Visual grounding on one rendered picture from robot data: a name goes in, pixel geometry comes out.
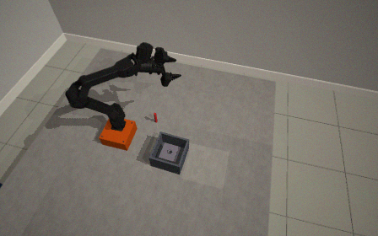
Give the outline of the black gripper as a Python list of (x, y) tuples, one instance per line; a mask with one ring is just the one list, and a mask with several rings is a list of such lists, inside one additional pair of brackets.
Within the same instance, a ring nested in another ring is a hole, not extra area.
[[(167, 62), (176, 62), (176, 59), (173, 58), (173, 57), (169, 57), (169, 60)], [(162, 83), (162, 86), (164, 87), (168, 87), (170, 81), (176, 79), (176, 78), (179, 78), (181, 75), (180, 74), (172, 74), (171, 72), (168, 73), (168, 72), (165, 72), (165, 67), (156, 67), (155, 65), (153, 65), (153, 62), (154, 60), (152, 58), (150, 58), (149, 60), (149, 74), (152, 74), (152, 72), (156, 72), (158, 73), (158, 75), (160, 75), (162, 73), (162, 77), (160, 79), (161, 83)]]

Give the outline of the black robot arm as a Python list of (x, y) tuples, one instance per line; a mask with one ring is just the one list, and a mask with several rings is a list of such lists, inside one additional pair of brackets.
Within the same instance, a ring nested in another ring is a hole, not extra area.
[[(137, 76), (138, 72), (149, 72), (149, 60), (150, 57), (152, 57), (152, 51), (152, 45), (147, 42), (142, 42), (137, 46), (136, 55), (131, 53), (117, 61), (111, 67), (93, 72), (89, 75), (80, 76), (78, 81), (72, 83), (65, 93), (69, 104), (73, 108), (83, 109), (86, 107), (106, 114), (110, 119), (111, 130), (122, 131), (126, 122), (124, 121), (125, 114), (121, 106), (116, 103), (108, 105), (96, 99), (92, 99), (88, 96), (89, 91), (92, 86), (113, 78), (127, 78), (132, 75)], [(163, 67), (163, 64), (169, 60), (167, 51), (164, 51), (162, 47), (156, 47), (155, 52), (155, 56), (152, 57), (152, 59), (154, 59), (153, 65)], [(132, 59), (134, 64), (131, 61)], [(82, 86), (81, 89), (79, 89), (80, 86)]]

